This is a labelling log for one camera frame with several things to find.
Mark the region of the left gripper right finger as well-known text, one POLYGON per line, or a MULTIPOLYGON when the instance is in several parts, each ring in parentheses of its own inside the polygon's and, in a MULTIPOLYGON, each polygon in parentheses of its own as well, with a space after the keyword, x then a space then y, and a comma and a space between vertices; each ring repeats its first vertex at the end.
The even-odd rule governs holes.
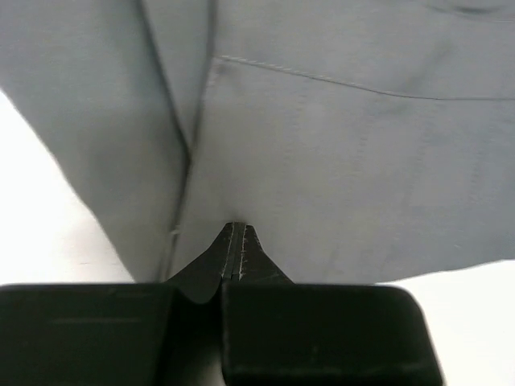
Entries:
POLYGON ((426 320, 391 285, 296 284, 255 229, 221 232, 221 367, 228 385, 440 385, 426 320))

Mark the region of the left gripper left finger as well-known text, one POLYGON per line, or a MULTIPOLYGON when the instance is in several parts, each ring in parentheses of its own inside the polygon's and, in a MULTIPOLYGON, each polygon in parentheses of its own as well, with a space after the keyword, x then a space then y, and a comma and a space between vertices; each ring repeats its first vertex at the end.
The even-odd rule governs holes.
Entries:
POLYGON ((236 224, 157 283, 1 288, 4 385, 174 385, 218 348, 217 292, 236 224))

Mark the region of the grey pleated skirt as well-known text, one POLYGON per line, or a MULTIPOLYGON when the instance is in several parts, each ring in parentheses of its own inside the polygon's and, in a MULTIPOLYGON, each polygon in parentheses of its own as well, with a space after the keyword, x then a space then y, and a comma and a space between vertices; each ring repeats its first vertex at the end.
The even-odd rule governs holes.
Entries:
POLYGON ((513 2, 2 2, 3 282, 157 281, 230 221, 298 281, 513 259, 513 2))

